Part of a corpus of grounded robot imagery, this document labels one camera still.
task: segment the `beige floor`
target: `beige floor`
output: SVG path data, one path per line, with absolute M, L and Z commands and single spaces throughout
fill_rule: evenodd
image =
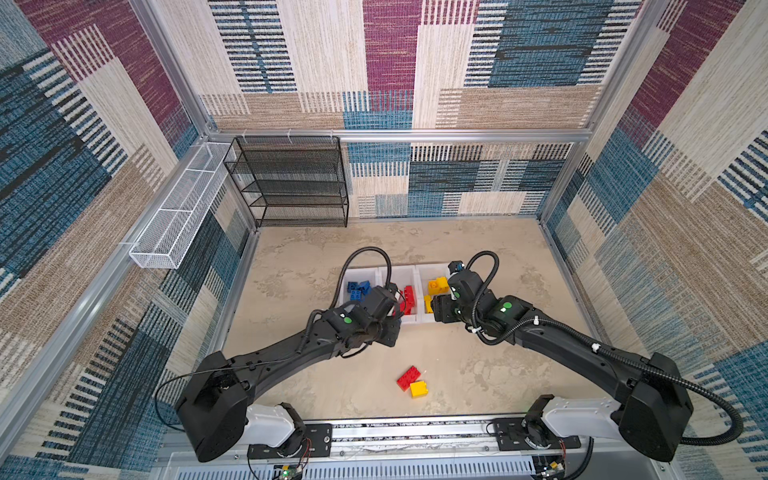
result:
M 341 266 L 359 247 L 383 248 L 392 263 L 464 260 L 494 250 L 500 260 L 491 288 L 533 302 L 588 333 L 532 219 L 351 223 L 348 228 L 265 228 L 224 347 L 248 353 L 300 331 L 311 309 L 327 308 Z M 383 265 L 374 253 L 353 266 Z M 488 258 L 476 271 L 485 276 Z M 429 394 L 411 399 L 395 381 L 411 366 Z M 486 346 L 461 324 L 404 326 L 394 348 L 374 344 L 354 359 L 320 362 L 280 383 L 258 403 L 290 402 L 306 419 L 524 412 L 543 393 L 571 398 L 605 394 L 542 355 L 502 343 Z

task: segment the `white mesh basket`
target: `white mesh basket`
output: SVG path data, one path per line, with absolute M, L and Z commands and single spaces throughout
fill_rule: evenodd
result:
M 197 151 L 131 248 L 138 266 L 177 269 L 181 265 L 227 178 L 225 157 L 234 161 L 229 144 L 209 142 Z

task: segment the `black mounting plate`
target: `black mounting plate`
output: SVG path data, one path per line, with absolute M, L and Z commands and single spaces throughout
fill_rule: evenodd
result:
M 496 443 L 498 449 L 502 452 L 515 452 L 518 450 L 537 450 L 531 447 L 528 442 L 525 441 L 527 432 L 520 425 L 523 421 L 523 417 L 511 417 L 504 419 L 493 419 L 493 431 L 496 437 Z M 563 443 L 566 449 L 579 449 L 581 448 L 581 440 L 578 436 L 565 437 Z M 551 449 L 559 449 L 560 445 L 552 445 Z
M 312 440 L 312 451 L 310 456 L 330 457 L 331 441 L 333 440 L 333 425 L 330 423 L 307 423 L 305 436 Z M 277 454 L 277 449 L 266 445 L 248 445 L 248 458 L 251 460 L 262 460 L 265 458 L 300 458 L 306 451 L 306 442 L 303 442 L 299 451 L 288 457 L 281 457 Z

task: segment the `patterned wall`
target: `patterned wall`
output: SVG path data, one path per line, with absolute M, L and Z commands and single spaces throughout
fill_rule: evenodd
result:
M 0 0 L 0 401 L 196 137 L 127 0 Z
M 349 216 L 538 213 L 571 144 L 342 144 Z
M 731 401 L 688 478 L 768 478 L 768 2 L 674 0 L 548 228 L 604 337 Z M 693 396 L 689 433 L 726 429 Z
M 224 130 L 583 127 L 641 0 L 157 0 Z
M 131 268 L 0 478 L 148 478 L 167 429 L 154 391 L 206 355 L 248 238 L 236 195 L 221 188 L 178 270 Z M 163 391 L 169 421 L 183 386 Z

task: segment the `mesh shelf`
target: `mesh shelf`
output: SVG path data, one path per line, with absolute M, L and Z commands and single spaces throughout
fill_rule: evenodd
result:
M 346 227 L 337 137 L 237 137 L 224 166 L 261 226 Z
M 223 161 L 234 158 L 229 144 L 206 143 L 182 172 L 131 248 L 141 268 L 177 269 L 210 205 L 227 178 Z

